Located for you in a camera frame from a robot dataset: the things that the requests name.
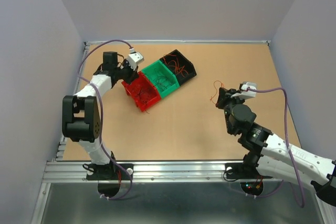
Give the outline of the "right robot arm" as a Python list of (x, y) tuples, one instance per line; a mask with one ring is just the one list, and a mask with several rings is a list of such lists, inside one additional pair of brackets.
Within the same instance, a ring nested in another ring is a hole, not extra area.
[(313, 190), (323, 202), (335, 206), (335, 161), (305, 151), (255, 122), (257, 115), (245, 105), (261, 90), (251, 82), (239, 89), (218, 89), (216, 107), (224, 111), (226, 130), (238, 136), (248, 150), (240, 171), (248, 177), (273, 177)]

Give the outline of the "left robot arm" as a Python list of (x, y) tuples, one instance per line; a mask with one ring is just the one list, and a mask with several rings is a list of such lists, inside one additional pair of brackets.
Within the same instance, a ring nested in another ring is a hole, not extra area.
[(91, 164), (85, 165), (89, 176), (113, 178), (117, 172), (115, 157), (102, 142), (102, 96), (122, 80), (131, 84), (139, 77), (138, 67), (144, 57), (130, 49), (130, 54), (118, 62), (115, 51), (104, 52), (103, 62), (88, 84), (74, 95), (62, 100), (62, 134), (78, 143), (89, 155)]

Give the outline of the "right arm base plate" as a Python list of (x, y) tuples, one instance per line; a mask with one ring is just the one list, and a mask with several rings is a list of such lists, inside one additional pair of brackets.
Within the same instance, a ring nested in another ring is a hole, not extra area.
[(237, 162), (226, 164), (223, 173), (223, 178), (230, 182), (242, 179), (257, 179), (260, 177), (255, 168)]

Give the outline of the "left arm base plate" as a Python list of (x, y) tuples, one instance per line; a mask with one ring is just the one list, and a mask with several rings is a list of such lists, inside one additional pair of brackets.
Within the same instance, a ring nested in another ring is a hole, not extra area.
[(130, 180), (133, 177), (133, 164), (125, 163), (119, 164), (110, 163), (106, 165), (97, 164), (83, 164), (82, 167), (86, 170), (86, 180)]

